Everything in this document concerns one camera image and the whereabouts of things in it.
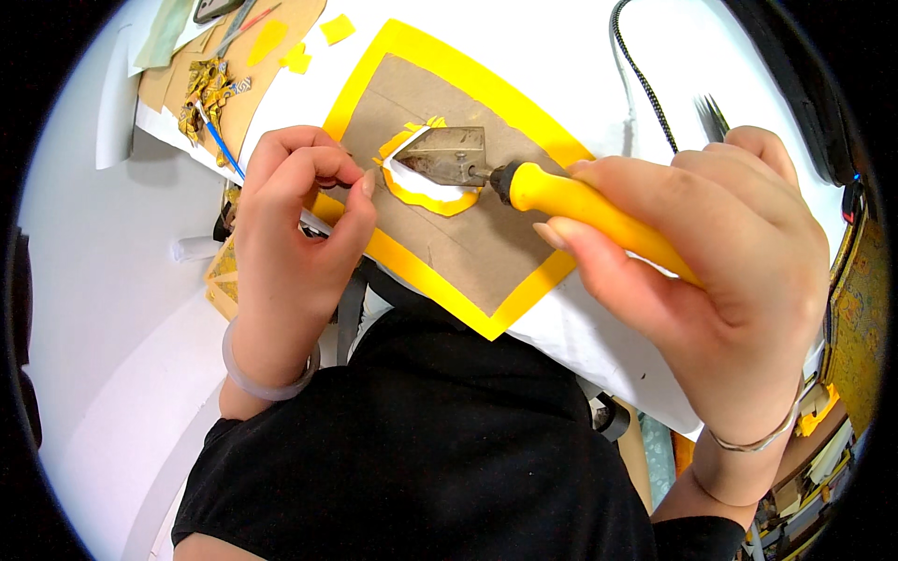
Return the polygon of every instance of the cord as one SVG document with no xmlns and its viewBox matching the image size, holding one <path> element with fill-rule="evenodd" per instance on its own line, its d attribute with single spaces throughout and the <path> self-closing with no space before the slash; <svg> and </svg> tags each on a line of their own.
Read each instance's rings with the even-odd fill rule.
<svg viewBox="0 0 898 561">
<path fill-rule="evenodd" d="M 615 40 L 617 40 L 618 47 L 621 48 L 621 52 L 623 53 L 624 58 L 626 58 L 627 62 L 629 62 L 630 68 L 632 68 L 633 72 L 636 73 L 636 77 L 639 79 L 639 83 L 642 84 L 642 89 L 646 91 L 648 100 L 652 103 L 652 109 L 655 110 L 655 115 L 658 117 L 658 123 L 661 125 L 661 128 L 665 132 L 667 143 L 671 146 L 671 150 L 673 150 L 673 153 L 678 153 L 679 150 L 676 147 L 674 133 L 671 132 L 670 125 L 667 124 L 665 112 L 661 109 L 661 102 L 658 101 L 658 98 L 655 95 L 655 91 L 652 90 L 652 86 L 648 84 L 648 80 L 646 79 L 646 77 L 641 72 L 639 72 L 639 68 L 636 66 L 636 63 L 633 62 L 633 57 L 629 55 L 627 46 L 624 44 L 623 37 L 621 36 L 621 10 L 625 5 L 629 4 L 629 2 L 630 0 L 620 0 L 617 4 L 614 5 L 614 9 L 612 10 L 612 30 L 614 32 L 614 38 Z"/>
</svg>

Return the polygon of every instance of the ruler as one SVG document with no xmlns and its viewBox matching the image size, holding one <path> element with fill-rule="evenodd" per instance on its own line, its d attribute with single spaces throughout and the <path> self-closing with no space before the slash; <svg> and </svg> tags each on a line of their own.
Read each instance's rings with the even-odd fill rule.
<svg viewBox="0 0 898 561">
<path fill-rule="evenodd" d="M 240 6 L 240 10 L 237 11 L 237 15 L 234 16 L 233 20 L 231 20 L 231 25 L 227 27 L 227 31 L 224 32 L 223 37 L 227 39 L 230 37 L 235 31 L 240 29 L 240 26 L 243 25 L 243 21 L 246 20 L 246 16 L 250 13 L 252 7 L 256 4 L 256 0 L 246 0 L 242 6 Z M 227 43 L 222 43 L 216 49 L 216 53 L 214 57 L 223 57 L 225 52 L 227 52 L 227 48 L 231 46 L 231 41 L 229 40 Z"/>
</svg>

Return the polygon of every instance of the fingernail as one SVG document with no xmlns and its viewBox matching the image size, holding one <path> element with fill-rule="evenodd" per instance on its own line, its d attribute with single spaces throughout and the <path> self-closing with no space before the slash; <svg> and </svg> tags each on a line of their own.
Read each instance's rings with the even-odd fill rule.
<svg viewBox="0 0 898 561">
<path fill-rule="evenodd" d="M 548 224 L 543 222 L 533 223 L 533 229 L 536 233 L 540 234 L 540 237 L 543 238 L 546 243 L 556 250 L 568 251 L 568 244 L 557 232 L 552 230 L 552 227 Z"/>
<path fill-rule="evenodd" d="M 368 198 L 374 194 L 374 170 L 365 172 L 365 176 L 362 178 L 362 193 Z"/>
<path fill-rule="evenodd" d="M 595 160 L 577 160 L 567 167 L 568 173 L 574 175 L 592 162 L 595 162 Z"/>
</svg>

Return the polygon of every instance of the black shirt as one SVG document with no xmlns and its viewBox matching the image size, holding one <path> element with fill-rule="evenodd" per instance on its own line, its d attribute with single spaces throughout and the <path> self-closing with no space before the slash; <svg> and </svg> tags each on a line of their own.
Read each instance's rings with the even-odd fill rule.
<svg viewBox="0 0 898 561">
<path fill-rule="evenodd" d="M 390 311 L 349 366 L 209 431 L 172 530 L 266 559 L 720 559 L 718 517 L 654 527 L 574 374 L 508 335 Z"/>
</svg>

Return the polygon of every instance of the workbench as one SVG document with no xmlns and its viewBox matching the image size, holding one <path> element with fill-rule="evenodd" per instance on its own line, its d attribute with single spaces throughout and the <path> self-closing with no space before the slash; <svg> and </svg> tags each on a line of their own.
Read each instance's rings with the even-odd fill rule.
<svg viewBox="0 0 898 561">
<path fill-rule="evenodd" d="M 671 149 L 636 76 L 625 62 L 622 71 L 616 66 L 607 31 L 613 4 L 569 2 L 553 4 L 552 9 L 507 10 L 499 3 L 456 2 L 445 10 L 401 0 L 329 2 L 319 21 L 346 13 L 357 32 L 328 48 L 321 32 L 312 28 L 305 40 L 306 52 L 315 53 L 312 67 L 305 75 L 280 70 L 253 116 L 240 164 L 245 169 L 253 146 L 270 129 L 320 126 L 355 63 L 391 17 L 458 48 L 505 78 L 594 155 L 625 153 L 669 163 Z M 480 33 L 471 26 L 475 18 L 502 23 Z M 621 13 L 621 33 L 655 89 L 681 150 L 700 149 L 708 142 L 694 105 L 695 98 L 706 93 L 714 95 L 731 127 L 752 124 L 782 137 L 834 256 L 844 229 L 841 190 L 816 176 L 788 107 L 727 9 L 717 0 L 635 2 Z M 167 112 L 158 114 L 140 104 L 136 124 L 237 179 L 217 168 L 201 147 L 192 148 Z M 630 134 L 632 144 L 626 145 Z M 678 432 L 694 437 L 700 427 L 660 354 L 586 294 L 576 274 L 508 332 Z"/>
</svg>

